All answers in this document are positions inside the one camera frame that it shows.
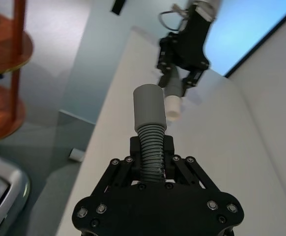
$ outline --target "gray floor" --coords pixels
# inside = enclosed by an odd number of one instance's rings
[[[20,166],[31,180],[29,200],[9,236],[55,234],[79,169],[68,156],[72,148],[86,149],[93,129],[90,123],[59,113],[54,125],[25,122],[0,141],[0,156]]]

